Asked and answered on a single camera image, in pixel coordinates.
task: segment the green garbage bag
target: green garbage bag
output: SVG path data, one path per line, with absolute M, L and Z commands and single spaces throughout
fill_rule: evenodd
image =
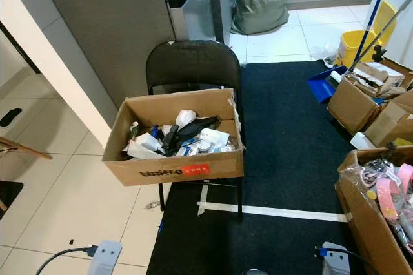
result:
M 260 33 L 288 21 L 285 0 L 236 0 L 232 32 Z

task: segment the power cord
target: power cord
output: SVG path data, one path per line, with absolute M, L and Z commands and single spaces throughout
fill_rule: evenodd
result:
M 78 247 L 78 248 L 70 248 L 70 249 L 66 249 L 66 250 L 62 250 L 61 252 L 58 252 L 57 254 L 54 254 L 53 256 L 51 256 L 50 258 L 48 258 L 43 264 L 42 266 L 37 270 L 36 275 L 40 275 L 41 271 L 45 268 L 45 266 L 51 262 L 54 258 L 57 258 L 58 256 L 61 256 L 62 254 L 67 254 L 69 252 L 75 252 L 75 251 L 83 251 L 83 252 L 87 252 L 89 257 L 93 257 L 95 252 L 96 252 L 97 246 L 96 245 L 92 245 L 90 247 Z
M 358 260 L 362 261 L 366 266 L 368 266 L 368 268 L 375 274 L 375 275 L 380 275 L 379 271 L 370 263 L 368 262 L 365 258 L 363 258 L 362 256 L 359 256 L 358 254 L 355 254 L 352 251 L 349 250 L 345 250 L 345 249 L 340 249 L 340 248 L 324 248 L 324 247 L 315 247 L 316 249 L 316 254 L 314 255 L 316 258 L 323 258 L 327 255 L 327 252 L 342 252 L 344 254 L 349 254 L 355 258 L 357 258 Z

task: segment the gray appliance panel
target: gray appliance panel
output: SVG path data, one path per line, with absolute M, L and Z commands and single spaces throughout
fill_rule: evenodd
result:
M 53 1 L 118 107 L 147 94 L 146 59 L 174 39 L 165 0 Z
M 183 40 L 214 40 L 210 0 L 186 0 L 179 8 L 171 8 L 175 37 Z

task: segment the white tape line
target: white tape line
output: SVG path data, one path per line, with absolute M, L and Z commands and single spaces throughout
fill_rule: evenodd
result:
M 202 191 L 201 191 L 201 203 L 206 203 L 207 202 L 207 195 L 208 195 L 208 187 L 209 185 L 203 185 L 202 186 Z M 202 215 L 205 212 L 205 207 L 200 205 L 198 208 L 198 216 Z
M 222 210 L 224 212 L 238 212 L 238 206 L 233 204 L 197 202 L 200 207 L 208 210 Z M 276 217 L 288 217 L 299 219 L 312 219 L 336 222 L 348 222 L 343 214 L 334 214 L 330 212 L 305 212 L 303 210 L 293 209 L 272 209 L 270 207 L 248 206 L 243 205 L 243 212 L 245 214 L 257 214 Z

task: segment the white tile floor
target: white tile floor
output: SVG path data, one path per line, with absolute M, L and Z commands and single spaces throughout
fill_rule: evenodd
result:
M 230 46 L 244 63 L 309 61 L 312 50 L 336 48 L 344 31 L 361 28 L 367 12 L 367 5 L 291 11 L 280 29 L 232 34 Z M 123 187 L 100 162 L 101 145 L 42 75 L 1 93 L 1 113 L 15 107 L 23 112 L 0 136 L 49 152 L 53 160 L 17 152 L 0 157 L 0 179 L 25 184 L 0 220 L 0 274 L 34 274 L 51 254 L 103 239 L 123 244 L 114 275 L 145 274 L 162 218 L 159 207 L 145 208 L 159 201 L 157 186 Z M 89 263 L 69 254 L 45 274 L 85 274 Z
M 291 10 L 288 23 L 262 34 L 231 34 L 241 63 L 310 61 L 323 48 L 337 49 L 343 32 L 364 26 L 369 5 Z

